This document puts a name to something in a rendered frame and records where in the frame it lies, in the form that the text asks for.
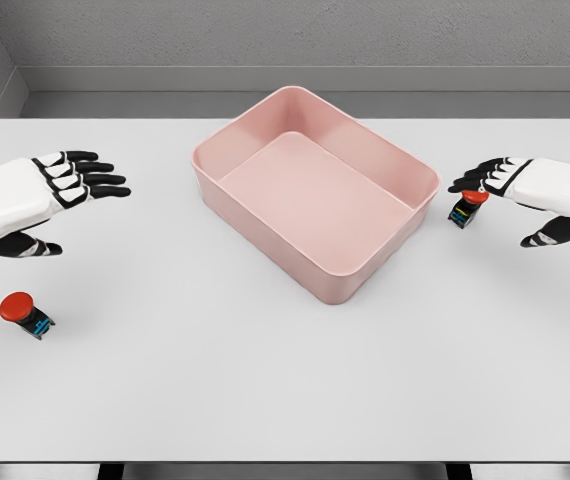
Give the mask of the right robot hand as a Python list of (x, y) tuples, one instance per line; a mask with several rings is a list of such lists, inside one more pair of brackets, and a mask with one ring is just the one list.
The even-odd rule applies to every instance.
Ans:
[(570, 242), (570, 163), (547, 158), (490, 159), (455, 179), (448, 191), (487, 192), (524, 207), (555, 213), (555, 218), (521, 240), (523, 248)]

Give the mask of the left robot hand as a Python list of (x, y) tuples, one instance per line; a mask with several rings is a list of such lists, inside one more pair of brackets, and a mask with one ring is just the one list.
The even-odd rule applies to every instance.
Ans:
[(0, 257), (58, 256), (62, 247), (26, 233), (54, 215), (131, 194), (126, 178), (92, 151), (58, 151), (0, 165)]

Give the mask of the pink rectangular basket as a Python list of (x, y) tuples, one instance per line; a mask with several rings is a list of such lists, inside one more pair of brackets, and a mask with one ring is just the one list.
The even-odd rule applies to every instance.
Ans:
[(422, 223), (438, 173), (300, 86), (203, 140), (205, 204), (324, 303), (346, 302)]

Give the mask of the red-button industrial switch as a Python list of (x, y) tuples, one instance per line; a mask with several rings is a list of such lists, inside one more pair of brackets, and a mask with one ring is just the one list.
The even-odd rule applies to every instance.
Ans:
[(464, 190), (461, 198), (452, 207), (448, 219), (459, 228), (465, 228), (476, 216), (481, 205), (488, 200), (490, 193), (482, 191)]
[(34, 304), (33, 297), (26, 292), (13, 292), (0, 303), (0, 317), (18, 325), (37, 340), (50, 330), (55, 322)]

